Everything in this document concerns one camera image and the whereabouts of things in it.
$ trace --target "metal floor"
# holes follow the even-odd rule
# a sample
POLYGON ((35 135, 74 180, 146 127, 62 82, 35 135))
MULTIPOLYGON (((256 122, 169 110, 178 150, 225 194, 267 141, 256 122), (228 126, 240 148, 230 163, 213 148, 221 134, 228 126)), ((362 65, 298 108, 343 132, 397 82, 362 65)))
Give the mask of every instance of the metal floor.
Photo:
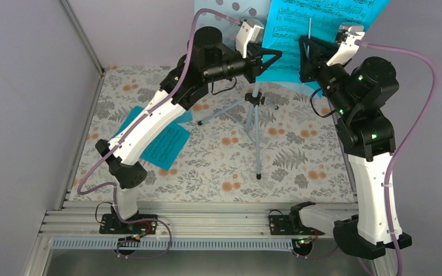
MULTIPOLYGON (((315 243, 312 256, 335 247, 332 240, 315 243)), ((146 251, 135 254, 155 255, 146 251)), ((243 275, 367 275, 358 260, 341 252, 321 260, 296 259, 274 251, 170 251, 155 260, 117 258, 111 250, 52 250, 47 276, 243 276, 243 275)))

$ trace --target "metal frame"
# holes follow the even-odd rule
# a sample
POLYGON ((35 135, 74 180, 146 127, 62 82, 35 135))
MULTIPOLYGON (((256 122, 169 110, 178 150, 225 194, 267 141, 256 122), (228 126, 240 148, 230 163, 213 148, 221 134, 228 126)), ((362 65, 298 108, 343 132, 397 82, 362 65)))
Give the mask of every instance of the metal frame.
MULTIPOLYGON (((82 30, 68 0, 60 0, 67 16, 71 20, 79 38, 86 48, 94 63, 101 79, 90 105, 87 122, 84 126, 81 142, 77 148, 73 166, 64 183, 63 193, 58 197, 55 210, 47 211, 36 238, 33 250, 25 267, 24 275, 43 275, 46 272, 50 250, 55 240, 60 237, 68 237, 77 240, 96 239, 110 240, 121 235, 101 235, 98 233, 98 224, 94 219, 94 211, 99 202, 69 201, 68 197, 77 172, 77 164, 80 161, 85 137, 89 131, 92 117, 96 108, 97 100, 104 82, 104 69, 97 59, 92 46, 82 30)), ((348 168, 348 160, 344 154, 345 165, 348 168)), ((353 174, 348 172, 350 183, 355 193, 353 174)), ((285 241, 301 236, 271 236, 267 220, 268 211, 279 209, 287 213, 291 203, 272 204, 236 204, 236 203, 173 203, 173 202, 138 202, 138 208, 142 213, 155 213, 172 229, 177 240, 206 239, 206 240, 277 240, 285 241)), ((358 210, 357 203, 348 204, 320 204, 327 209, 334 210, 358 210)), ((106 207, 99 208, 98 215, 109 212, 106 207)), ((154 238, 164 239, 168 237, 164 227, 159 225, 157 235, 154 238)), ((395 275, 397 263, 394 252, 387 250, 384 257, 374 260, 376 275, 395 275)))
POLYGON ((77 16, 75 15, 72 7, 70 6, 70 3, 68 2, 68 0, 60 0, 60 3, 62 4, 62 6, 65 10, 65 13, 67 14, 68 19, 70 20, 70 22, 74 26, 74 29, 77 32, 77 35, 81 39, 81 42, 84 45, 85 50, 87 51, 87 54, 89 55, 91 61, 94 63, 94 66, 96 67, 97 72, 102 75, 104 73, 104 67, 99 62, 99 59, 97 58, 97 55, 94 52, 94 49, 90 45, 89 39, 87 39, 87 36, 85 35, 85 32, 82 29, 79 19, 77 19, 77 16))

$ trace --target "tripod stand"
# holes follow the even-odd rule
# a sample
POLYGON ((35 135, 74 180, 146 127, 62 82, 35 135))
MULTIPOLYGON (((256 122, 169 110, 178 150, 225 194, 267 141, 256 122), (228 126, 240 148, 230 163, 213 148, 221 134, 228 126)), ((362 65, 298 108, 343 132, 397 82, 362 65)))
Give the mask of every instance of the tripod stand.
POLYGON ((216 118, 217 116, 221 115, 221 114, 226 114, 228 117, 230 117, 231 119, 233 119, 235 122, 243 125, 243 130, 246 133, 246 136, 248 136, 248 138, 250 138, 250 140, 253 142, 253 144, 255 144, 255 149, 257 150, 257 179, 261 179, 262 178, 262 174, 261 174, 261 168, 262 168, 262 163, 260 160, 260 123, 258 121, 258 106, 259 105, 268 105, 272 108, 274 108, 275 110, 279 109, 279 107, 277 105, 275 105, 273 102, 271 102, 270 100, 266 99, 265 97, 262 97, 262 93, 259 91, 260 90, 260 83, 256 82, 255 86, 253 87, 253 91, 252 93, 246 93, 245 94, 245 98, 244 99, 240 99, 239 101, 233 103, 232 105, 226 106, 225 108, 223 108, 222 110, 214 113, 213 115, 200 120, 199 122, 197 122, 198 125, 203 125, 206 122, 208 122, 209 120, 216 118), (238 121, 235 117, 231 116, 228 111, 232 108, 237 107, 238 105, 244 103, 245 101, 250 102, 250 108, 248 110, 248 117, 246 119, 245 122, 240 122, 238 121), (253 140, 253 138, 249 135, 250 130, 252 129, 252 119, 253 117, 255 117, 255 139, 253 140))

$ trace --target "white wall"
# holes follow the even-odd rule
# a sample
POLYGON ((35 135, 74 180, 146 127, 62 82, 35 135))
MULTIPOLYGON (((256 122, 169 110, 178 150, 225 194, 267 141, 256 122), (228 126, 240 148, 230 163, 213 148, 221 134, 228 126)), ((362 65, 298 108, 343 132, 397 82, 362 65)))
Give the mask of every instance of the white wall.
MULTIPOLYGON (((390 1, 365 41, 420 51, 439 69, 438 96, 396 165, 394 190, 399 222, 413 237, 413 246, 402 251, 404 275, 442 275, 442 1, 390 1)), ((383 110, 400 144, 428 96, 431 73, 413 57, 368 49, 348 67, 372 55, 397 70, 401 88, 383 110)))
POLYGON ((69 2, 104 67, 172 65, 185 54, 193 0, 69 2))
POLYGON ((0 275, 20 275, 98 73, 58 0, 0 0, 0 275))

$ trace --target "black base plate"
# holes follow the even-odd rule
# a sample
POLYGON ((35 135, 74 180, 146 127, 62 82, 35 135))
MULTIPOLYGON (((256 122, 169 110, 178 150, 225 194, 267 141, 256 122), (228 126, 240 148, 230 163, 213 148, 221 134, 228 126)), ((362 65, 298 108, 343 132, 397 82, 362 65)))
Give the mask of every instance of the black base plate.
MULTIPOLYGON (((156 214, 136 214, 129 218, 128 220, 140 220, 140 219, 157 219, 156 214)), ((99 233, 101 234, 126 234, 134 235, 141 234, 145 232, 145 224, 125 224, 119 221, 119 219, 114 214, 103 214, 102 222, 99 228, 99 233)), ((151 226, 151 221, 147 222, 150 225, 150 232, 148 235, 154 235, 157 230, 157 226, 151 226)))
MULTIPOLYGON (((281 214, 272 214, 268 216, 270 224, 270 235, 272 236, 284 236, 284 235, 309 235, 314 236, 315 232, 312 228, 298 227, 294 229, 289 216, 283 216, 281 214)), ((318 231, 318 235, 324 235, 323 232, 318 231)))

